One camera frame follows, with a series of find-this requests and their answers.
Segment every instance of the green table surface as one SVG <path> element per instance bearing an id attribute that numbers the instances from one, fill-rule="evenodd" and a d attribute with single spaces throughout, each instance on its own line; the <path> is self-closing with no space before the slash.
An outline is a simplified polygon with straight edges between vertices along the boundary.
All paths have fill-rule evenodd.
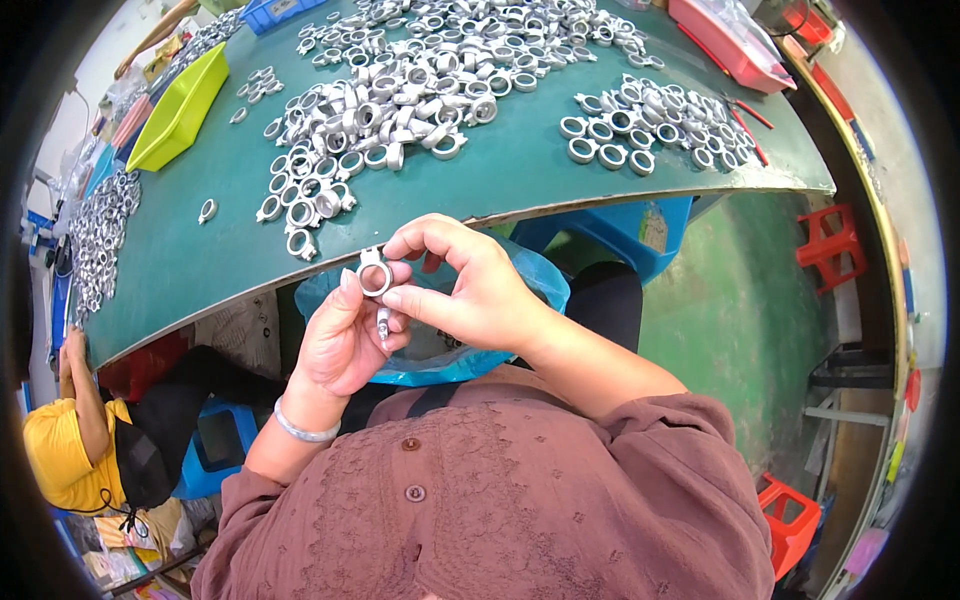
<path id="1" fill-rule="evenodd" d="M 530 94 L 512 92 L 498 102 L 496 119 L 461 128 L 469 142 L 450 161 L 419 146 L 408 150 L 403 169 L 365 170 L 349 181 L 358 205 L 314 232 L 319 254 L 307 263 L 286 251 L 284 222 L 257 223 L 256 210 L 269 195 L 269 165 L 281 152 L 263 137 L 284 105 L 308 86 L 349 76 L 344 65 L 317 69 L 313 53 L 296 53 L 297 32 L 327 14 L 353 12 L 348 0 L 330 0 L 297 15 L 263 36 L 249 28 L 228 43 L 230 74 L 201 126 L 194 145 L 156 173 L 142 173 L 143 201 L 127 228 L 118 255 L 115 297 L 90 316 L 86 333 L 94 366 L 139 348 L 210 314 L 231 301 L 305 278 L 382 244 L 399 226 L 427 212 L 490 225 L 549 212 L 600 204 L 689 196 L 733 190 L 802 191 L 832 194 L 833 181 L 800 118 L 782 94 L 763 95 L 724 76 L 666 12 L 632 12 L 611 0 L 600 8 L 632 19 L 649 35 L 647 52 L 666 68 L 634 69 L 615 48 L 589 44 L 597 62 L 576 63 L 539 80 Z M 389 39 L 405 36 L 388 32 Z M 234 92 L 254 70 L 273 65 L 286 88 L 250 106 Z M 723 91 L 738 97 L 776 127 L 769 131 L 744 114 L 770 166 L 732 172 L 700 172 L 688 153 L 656 150 L 652 175 L 628 168 L 608 171 L 596 160 L 578 165 L 566 155 L 560 119 L 581 115 L 572 97 L 599 95 L 619 87 L 622 73 L 658 84 L 677 83 L 701 94 Z M 231 125 L 240 107 L 249 116 Z M 220 207 L 197 224 L 207 198 Z"/>

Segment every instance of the red plastic stool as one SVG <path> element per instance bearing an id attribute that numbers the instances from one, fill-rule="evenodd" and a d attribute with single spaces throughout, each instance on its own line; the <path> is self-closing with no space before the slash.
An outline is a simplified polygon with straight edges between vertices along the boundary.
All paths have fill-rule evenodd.
<path id="1" fill-rule="evenodd" d="M 766 513 L 767 523 L 770 524 L 770 533 L 773 537 L 774 554 L 771 560 L 774 564 L 774 573 L 777 581 L 786 575 L 793 566 L 804 557 L 806 549 L 810 547 L 813 540 L 813 534 L 817 531 L 817 523 L 820 522 L 820 505 L 795 491 L 786 484 L 770 476 L 770 473 L 763 473 L 770 486 L 756 495 L 760 503 L 760 509 L 765 510 L 768 506 L 777 502 L 774 506 L 772 516 Z M 786 510 L 786 501 L 793 500 L 800 504 L 804 509 L 789 523 L 783 522 L 783 512 Z"/>
<path id="2" fill-rule="evenodd" d="M 827 223 L 827 216 L 835 212 L 840 213 L 842 225 L 842 229 L 837 233 L 834 233 Z M 823 294 L 867 271 L 867 258 L 856 240 L 853 209 L 849 204 L 837 204 L 797 217 L 798 223 L 802 221 L 809 222 L 810 241 L 797 248 L 797 263 L 801 267 L 816 265 L 820 270 L 824 286 L 817 290 L 817 294 Z M 850 253 L 853 269 L 841 275 L 840 254 L 843 252 Z"/>

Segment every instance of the label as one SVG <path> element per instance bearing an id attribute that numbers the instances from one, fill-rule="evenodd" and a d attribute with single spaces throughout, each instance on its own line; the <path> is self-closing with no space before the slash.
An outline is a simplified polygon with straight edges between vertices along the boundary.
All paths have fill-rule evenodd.
<path id="1" fill-rule="evenodd" d="M 663 254 L 666 252 L 666 232 L 666 220 L 660 210 L 656 206 L 647 210 L 640 223 L 640 243 Z"/>
<path id="2" fill-rule="evenodd" d="M 297 0 L 279 0 L 268 7 L 273 16 L 280 16 L 298 6 Z"/>

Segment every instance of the hand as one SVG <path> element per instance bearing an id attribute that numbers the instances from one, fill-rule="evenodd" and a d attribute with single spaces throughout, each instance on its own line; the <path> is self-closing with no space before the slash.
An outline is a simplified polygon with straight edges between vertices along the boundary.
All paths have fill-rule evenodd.
<path id="1" fill-rule="evenodd" d="M 113 71 L 113 79 L 118 80 L 124 76 L 124 74 L 130 69 L 130 65 L 133 63 L 134 57 L 126 57 L 123 59 L 123 62 L 120 63 L 120 66 L 117 67 L 116 71 Z"/>
<path id="2" fill-rule="evenodd" d="M 389 266 L 396 283 L 406 282 L 413 273 L 405 263 Z M 349 398 L 370 381 L 391 354 L 410 343 L 406 330 L 410 319 L 393 311 L 388 321 L 390 333 L 380 340 L 376 310 L 381 306 L 363 295 L 356 273 L 344 269 L 340 287 L 330 292 L 310 317 L 288 393 L 296 390 Z"/>
<path id="3" fill-rule="evenodd" d="M 86 334 L 74 325 L 66 332 L 66 340 L 60 347 L 60 360 L 66 356 L 67 362 L 74 361 L 78 364 L 86 364 Z"/>
<path id="4" fill-rule="evenodd" d="M 527 288 L 506 251 L 488 235 L 428 214 L 398 229 L 383 248 L 394 260 L 416 260 L 425 252 L 425 273 L 435 272 L 442 261 L 456 269 L 453 293 L 399 285 L 383 295 L 384 304 L 475 348 L 521 355 L 557 315 Z"/>
<path id="5" fill-rule="evenodd" d="M 60 344 L 60 381 L 70 381 L 73 372 L 70 371 L 70 357 L 66 353 L 66 340 Z"/>

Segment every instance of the lime green plastic tray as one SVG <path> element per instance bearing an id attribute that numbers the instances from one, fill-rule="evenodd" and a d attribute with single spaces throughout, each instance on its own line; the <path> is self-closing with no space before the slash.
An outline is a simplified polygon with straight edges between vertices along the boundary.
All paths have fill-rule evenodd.
<path id="1" fill-rule="evenodd" d="M 183 69 L 163 92 L 137 138 L 127 172 L 133 169 L 158 171 L 193 145 L 206 113 L 230 72 L 224 58 L 226 42 Z"/>

